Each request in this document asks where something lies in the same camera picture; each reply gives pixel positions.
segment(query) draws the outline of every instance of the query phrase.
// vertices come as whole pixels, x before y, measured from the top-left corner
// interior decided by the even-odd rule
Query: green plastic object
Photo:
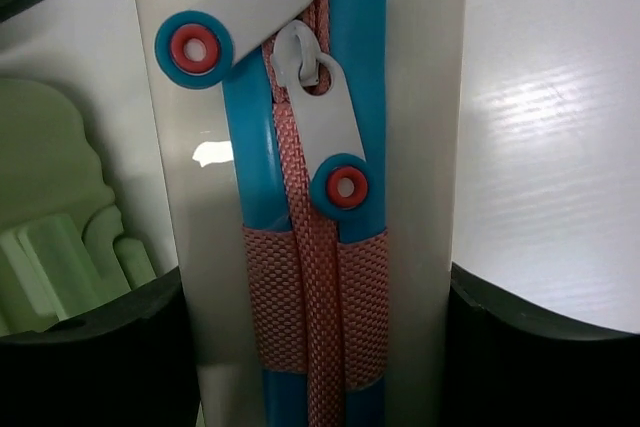
[[[84,314],[109,300],[69,215],[38,219],[16,232],[60,320]]]
[[[0,232],[60,212],[82,232],[114,202],[69,99],[37,82],[0,79]]]
[[[59,320],[13,230],[0,234],[0,312],[12,333],[42,332]]]
[[[0,312],[0,337],[9,335],[10,333],[11,331],[9,330],[9,324],[7,324],[7,321],[4,320],[2,312]]]
[[[98,212],[89,221],[84,230],[82,240],[96,266],[98,275],[107,287],[110,299],[131,292],[131,287],[124,275],[120,262],[113,249],[115,240],[124,234],[122,214],[115,205]]]
[[[131,289],[137,289],[156,278],[144,244],[137,239],[122,238],[113,244]]]

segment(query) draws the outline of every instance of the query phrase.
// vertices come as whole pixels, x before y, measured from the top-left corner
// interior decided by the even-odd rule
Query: zipper slider
[[[311,179],[311,201],[333,220],[358,217],[375,186],[342,67],[320,51],[314,33],[299,20],[276,36],[271,63],[278,85],[289,93]],[[306,92],[304,86],[313,85],[319,64],[329,71],[331,86],[316,96]]]
[[[175,83],[212,87],[312,2],[202,0],[164,21],[156,35],[156,58]]]

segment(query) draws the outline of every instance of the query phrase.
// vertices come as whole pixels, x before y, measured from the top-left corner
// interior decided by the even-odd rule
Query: white wall
[[[640,332],[640,2],[468,0],[454,260]]]
[[[46,0],[0,24],[0,76],[43,81],[83,114],[128,232],[177,265],[134,0]]]

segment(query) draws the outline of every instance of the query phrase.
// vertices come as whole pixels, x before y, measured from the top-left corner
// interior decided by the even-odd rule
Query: pink mesh webbing
[[[293,232],[244,229],[258,355],[275,372],[307,371],[307,333]]]
[[[387,365],[389,259],[387,233],[338,246],[348,391],[380,379]]]
[[[289,211],[298,244],[308,336],[310,427],[339,427],[344,416],[344,364],[337,230],[309,198],[309,175],[290,104],[273,109]]]

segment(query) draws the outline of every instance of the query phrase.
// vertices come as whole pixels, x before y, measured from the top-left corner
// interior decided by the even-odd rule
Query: blue grommet ring
[[[185,25],[197,24],[210,30],[220,44],[216,66],[205,74],[189,74],[178,67],[171,57],[171,39]],[[197,10],[185,10],[172,15],[158,29],[155,43],[156,59],[162,71],[173,82],[188,89],[207,89],[219,83],[233,64],[233,41],[229,31],[216,18]]]
[[[357,207],[343,209],[334,205],[327,195],[327,182],[331,174],[342,167],[353,167],[359,170],[367,179],[368,194],[365,200]],[[360,157],[351,154],[337,154],[329,157],[318,168],[318,171],[311,180],[310,193],[311,202],[324,216],[339,222],[356,219],[366,212],[372,192],[377,186],[373,180],[373,175],[368,164]]]

